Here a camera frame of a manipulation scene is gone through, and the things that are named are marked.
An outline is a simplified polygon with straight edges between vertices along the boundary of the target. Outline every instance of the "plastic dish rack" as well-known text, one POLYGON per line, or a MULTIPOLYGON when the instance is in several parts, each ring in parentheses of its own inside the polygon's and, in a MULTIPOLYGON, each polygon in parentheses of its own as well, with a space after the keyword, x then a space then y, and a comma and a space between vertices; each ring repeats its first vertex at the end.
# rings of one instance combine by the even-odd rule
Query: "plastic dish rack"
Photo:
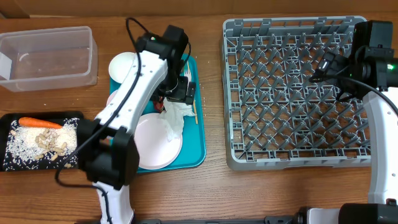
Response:
POLYGON ((232 170, 370 165, 361 100, 310 83, 326 51, 349 56, 360 16, 228 19, 221 46, 232 170))

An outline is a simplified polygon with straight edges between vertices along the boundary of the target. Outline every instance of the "black tray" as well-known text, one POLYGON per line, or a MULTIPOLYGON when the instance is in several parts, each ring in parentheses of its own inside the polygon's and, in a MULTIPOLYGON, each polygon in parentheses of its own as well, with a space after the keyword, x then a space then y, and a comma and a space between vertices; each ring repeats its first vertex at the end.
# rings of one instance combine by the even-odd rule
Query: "black tray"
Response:
POLYGON ((11 123, 22 117, 30 117, 42 119, 63 125, 65 118, 79 118, 84 119, 81 111, 59 111, 59 112, 44 112, 44 113, 9 113, 0 118, 0 171, 3 169, 4 156, 6 155, 6 148, 8 142, 8 135, 11 128, 11 123))

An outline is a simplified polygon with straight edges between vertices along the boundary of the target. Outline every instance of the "food tray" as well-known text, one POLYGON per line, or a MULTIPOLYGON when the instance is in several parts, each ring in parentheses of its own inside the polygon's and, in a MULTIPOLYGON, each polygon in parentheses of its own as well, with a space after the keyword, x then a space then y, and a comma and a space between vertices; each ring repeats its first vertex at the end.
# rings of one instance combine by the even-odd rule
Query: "food tray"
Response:
MULTIPOLYGON (((182 131, 182 148, 178 157, 167 167, 157 169, 157 170, 146 170, 138 168, 138 173, 144 172, 158 172, 165 170, 183 169, 199 166, 206 157, 206 143, 205 143, 205 125, 203 123, 203 112, 201 110, 201 97, 200 97, 200 86, 198 79, 198 69, 197 63, 194 58, 190 57, 188 63, 191 69, 192 81, 196 82, 197 88, 195 92, 195 102, 197 107, 198 124, 195 122, 194 116, 184 117, 184 128, 182 131)), ((109 94, 117 90, 120 84, 110 79, 109 94)), ((153 103, 150 101, 143 114, 147 113, 158 113, 153 103)))
POLYGON ((360 16, 228 19, 223 24, 226 157, 233 170, 370 165, 361 100, 310 83, 326 51, 349 56, 360 16))
MULTIPOLYGON (((5 171, 3 167, 3 161, 6 155, 7 142, 9 140, 9 132, 12 127, 12 122, 18 120, 22 117, 30 117, 37 118, 46 121, 51 121, 57 124, 64 125, 65 119, 79 118, 83 119, 83 113, 80 111, 54 111, 54 112, 44 112, 44 113, 9 113, 5 114, 0 118, 0 171, 5 171)), ((62 160, 66 159, 66 157, 59 157, 54 162, 49 162, 44 159, 39 161, 30 162, 30 166, 32 170, 41 170, 41 169, 57 169, 58 165, 62 163, 62 160)), ((72 167, 76 167, 77 164, 75 162, 70 163, 72 167)), ((25 168, 15 166, 14 170, 26 170, 25 168)))

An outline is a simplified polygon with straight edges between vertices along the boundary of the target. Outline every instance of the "peanut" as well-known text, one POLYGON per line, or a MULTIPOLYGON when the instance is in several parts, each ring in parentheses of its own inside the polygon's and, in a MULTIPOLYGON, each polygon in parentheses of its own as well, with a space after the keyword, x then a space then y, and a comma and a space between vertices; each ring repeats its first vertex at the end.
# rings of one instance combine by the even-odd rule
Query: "peanut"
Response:
POLYGON ((40 154, 40 155, 35 156, 35 159, 41 159, 41 158, 43 158, 43 157, 44 157, 44 155, 43 155, 43 154, 40 154))
POLYGON ((58 154, 54 154, 54 156, 51 157, 51 161, 54 161, 58 157, 58 154))
POLYGON ((52 150, 55 152, 59 152, 59 153, 63 152, 63 150, 60 149, 59 147, 54 147, 54 148, 52 148, 52 150))
POLYGON ((64 150, 68 146, 68 143, 64 142, 61 146, 61 149, 64 150))
POLYGON ((47 149, 47 146, 41 142, 39 143, 39 147, 41 147, 42 149, 47 149))
POLYGON ((43 134, 39 134, 39 138, 41 138, 41 140, 43 140, 43 141, 45 141, 45 140, 46 140, 46 137, 44 137, 44 135, 43 135, 43 134))

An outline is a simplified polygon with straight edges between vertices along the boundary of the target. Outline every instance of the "black cable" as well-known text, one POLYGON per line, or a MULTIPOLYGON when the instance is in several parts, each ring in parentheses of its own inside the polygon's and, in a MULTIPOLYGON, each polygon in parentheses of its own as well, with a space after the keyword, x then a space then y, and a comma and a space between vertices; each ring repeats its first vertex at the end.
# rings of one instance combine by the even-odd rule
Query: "black cable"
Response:
MULTIPOLYGON (((134 49, 137 49, 137 45, 136 45, 136 41, 134 40, 131 31, 130 31, 130 26, 129 26, 129 21, 132 20, 135 23, 137 23, 139 26, 141 26, 146 32, 148 32, 148 30, 140 23, 138 22, 135 18, 131 18, 128 17, 126 19, 126 29, 127 32, 129 34, 129 37, 131 39, 132 45, 134 47, 134 49)), ((90 189, 97 189, 99 191, 102 192, 102 196, 105 198, 105 207, 106 207, 106 216, 108 218, 108 222, 110 224, 112 224, 112 218, 109 212, 109 201, 108 201, 108 196, 105 192, 104 189, 102 189, 101 187, 98 186, 94 186, 94 185, 82 185, 82 184, 66 184, 64 182, 62 182, 59 179, 60 173, 63 170, 64 166, 66 163, 68 163, 68 161, 70 161, 73 157, 76 156, 76 154, 79 153, 80 150, 82 150, 88 143, 92 142, 92 140, 96 139, 101 132, 103 132, 108 125, 112 122, 112 120, 117 117, 117 115, 119 114, 120 110, 122 109, 123 105, 125 104, 125 102, 127 101, 127 99, 130 97, 133 89, 136 87, 138 79, 140 77, 139 74, 141 74, 141 56, 139 55, 139 52, 137 52, 137 59, 138 59, 138 68, 137 68, 137 73, 136 73, 136 78, 134 79, 129 91, 127 92, 126 96, 123 98, 122 102, 120 102, 120 105, 116 108, 116 110, 114 111, 114 113, 111 115, 111 117, 107 120, 107 122, 104 123, 104 125, 102 125, 102 127, 99 128, 99 130, 97 130, 90 138, 88 138, 82 145, 80 145, 77 149, 75 149, 68 157, 67 159, 64 160, 64 162, 61 164, 61 166, 57 169, 56 173, 55 173, 55 181, 61 185, 62 187, 79 187, 79 188, 90 188, 90 189)))
POLYGON ((186 65, 187 62, 188 62, 189 57, 191 56, 191 43, 190 43, 189 41, 188 41, 188 46, 189 46, 188 56, 187 56, 187 58, 185 59, 184 65, 182 66, 181 69, 183 69, 183 68, 185 67, 185 65, 186 65))
POLYGON ((392 110, 394 110, 395 114, 398 116, 398 108, 395 106, 395 104, 388 98, 386 97, 384 94, 382 94, 379 90, 369 86, 366 83, 363 83, 361 81, 355 80, 353 78, 349 78, 349 77, 343 77, 340 75, 337 75, 341 72, 343 72, 343 70, 345 70, 347 67, 343 68, 342 70, 340 70, 338 73, 336 73, 335 75, 317 75, 316 77, 312 76, 309 78, 310 82, 313 82, 313 79, 318 79, 318 78, 335 78, 335 79, 339 79, 339 80, 343 80, 343 81, 349 81, 352 82, 354 84, 357 84, 369 91, 373 91, 375 94, 379 95, 388 105, 390 105, 390 107, 392 108, 392 110))
MULTIPOLYGON (((338 74, 340 74, 341 72, 345 71, 348 67, 349 67, 348 65, 345 66, 344 68, 342 68, 340 71, 338 71, 336 74, 333 74, 333 75, 338 75, 338 74)), ((312 75, 308 80, 309 80, 310 82, 312 82, 312 83, 320 83, 320 82, 325 81, 324 78, 326 78, 326 77, 325 77, 325 76, 322 76, 322 75, 317 75, 317 76, 312 75)))

